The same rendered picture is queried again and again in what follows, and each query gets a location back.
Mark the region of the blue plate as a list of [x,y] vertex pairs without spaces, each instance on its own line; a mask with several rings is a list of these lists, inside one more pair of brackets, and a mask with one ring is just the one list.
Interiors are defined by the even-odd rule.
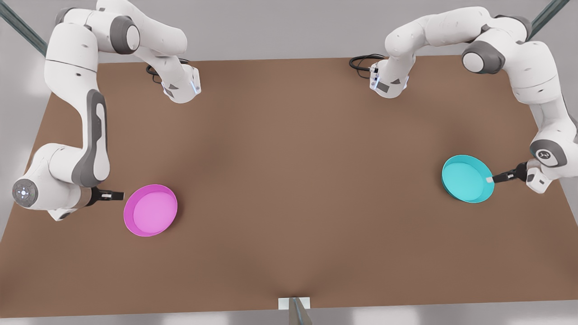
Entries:
[[483,161],[468,155],[450,157],[441,171],[442,186],[459,201],[479,203],[494,191],[492,173]]

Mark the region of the pink plate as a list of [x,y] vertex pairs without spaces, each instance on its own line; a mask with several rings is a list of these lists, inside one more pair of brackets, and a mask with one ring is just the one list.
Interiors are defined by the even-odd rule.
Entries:
[[152,237],[165,231],[178,211],[175,193],[159,184],[136,190],[127,200],[123,220],[126,228],[140,237]]

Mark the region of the silver frame post with foot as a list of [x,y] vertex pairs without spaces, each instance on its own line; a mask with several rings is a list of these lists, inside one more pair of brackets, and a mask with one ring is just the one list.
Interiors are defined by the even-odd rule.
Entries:
[[277,299],[277,306],[279,310],[289,311],[289,325],[312,325],[308,315],[309,297],[281,297]]

